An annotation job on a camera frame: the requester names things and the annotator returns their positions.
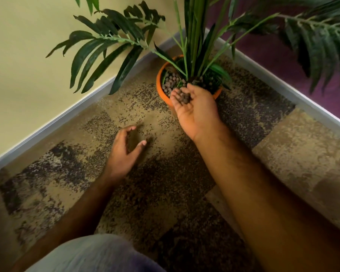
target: orange pot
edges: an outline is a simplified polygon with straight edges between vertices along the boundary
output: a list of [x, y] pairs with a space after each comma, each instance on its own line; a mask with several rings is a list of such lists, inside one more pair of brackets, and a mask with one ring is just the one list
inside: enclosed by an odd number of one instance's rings
[[[172, 102], [170, 101], [170, 98], [168, 98], [168, 96], [164, 93], [164, 91], [162, 90], [162, 86], [161, 86], [161, 73], [169, 65], [170, 65], [170, 63], [166, 62], [161, 67], [161, 69], [159, 70], [159, 73], [157, 74], [157, 77], [156, 77], [156, 88], [157, 88], [157, 92], [158, 92], [159, 96], [161, 97], [161, 99], [164, 100], [165, 103], [168, 104], [169, 107], [172, 107]], [[217, 99], [218, 96], [220, 95], [221, 91], [222, 91], [222, 87], [219, 87], [219, 90], [217, 90], [215, 92], [215, 94], [213, 94], [213, 98]]]

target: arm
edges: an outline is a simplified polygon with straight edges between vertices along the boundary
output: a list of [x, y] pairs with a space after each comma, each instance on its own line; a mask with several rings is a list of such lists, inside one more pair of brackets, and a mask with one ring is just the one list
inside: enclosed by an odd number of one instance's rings
[[211, 95], [171, 99], [245, 239], [266, 271], [340, 271], [340, 230], [285, 187], [220, 121]]
[[95, 232], [113, 191], [131, 170], [146, 145], [146, 141], [141, 141], [135, 150], [127, 152], [127, 133], [135, 128], [129, 126], [118, 132], [101, 175], [73, 207], [14, 264], [11, 272], [25, 271], [59, 245]]

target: light blue jeans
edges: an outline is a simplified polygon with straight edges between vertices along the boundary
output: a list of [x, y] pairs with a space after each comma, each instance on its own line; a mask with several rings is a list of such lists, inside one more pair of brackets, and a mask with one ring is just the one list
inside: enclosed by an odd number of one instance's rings
[[125, 239], [112, 234], [70, 240], [54, 249], [26, 272], [165, 272], [137, 252]]

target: yellow wall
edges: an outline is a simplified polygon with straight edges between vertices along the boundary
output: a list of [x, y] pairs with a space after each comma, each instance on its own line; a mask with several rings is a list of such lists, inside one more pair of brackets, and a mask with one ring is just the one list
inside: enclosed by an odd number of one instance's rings
[[[141, 1], [100, 0], [100, 8], [123, 12]], [[145, 1], [166, 16], [171, 33], [177, 32], [172, 0]], [[178, 4], [183, 15], [183, 0]], [[0, 0], [0, 155], [86, 96], [69, 89], [72, 59], [80, 46], [72, 47], [66, 57], [57, 51], [45, 58], [70, 32], [89, 30], [73, 14], [90, 17], [85, 0], [81, 0], [81, 8], [75, 0]], [[156, 44], [168, 37], [160, 30], [154, 35]], [[119, 57], [87, 94], [114, 77], [124, 57]]]

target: wall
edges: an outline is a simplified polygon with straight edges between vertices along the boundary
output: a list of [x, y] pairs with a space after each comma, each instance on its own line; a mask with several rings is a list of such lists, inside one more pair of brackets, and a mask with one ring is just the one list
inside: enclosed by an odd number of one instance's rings
[[[240, 0], [238, 15], [243, 13], [254, 0]], [[222, 1], [213, 5], [209, 10], [208, 27], [216, 21]], [[295, 13], [299, 8], [289, 8], [286, 12]], [[249, 58], [268, 69], [270, 72], [287, 82], [298, 91], [321, 105], [323, 108], [340, 118], [340, 75], [336, 74], [326, 88], [325, 95], [322, 95], [320, 88], [322, 81], [312, 95], [309, 94], [310, 80], [305, 76], [301, 66], [297, 63], [295, 54], [277, 36], [256, 36], [247, 35], [237, 43], [237, 49]]]
[[[100, 8], [122, 12], [141, 1], [100, 0]], [[145, 1], [166, 16], [172, 34], [177, 32], [172, 0]], [[78, 8], [75, 0], [0, 0], [0, 155], [85, 96], [69, 89], [72, 59], [80, 46], [72, 47], [65, 58], [60, 51], [45, 58], [70, 32], [89, 30], [73, 18], [73, 14], [90, 17], [86, 1], [81, 3]], [[183, 0], [178, 3], [183, 15]], [[154, 35], [157, 45], [168, 37], [160, 30]], [[116, 75], [124, 57], [107, 69], [92, 90]]]

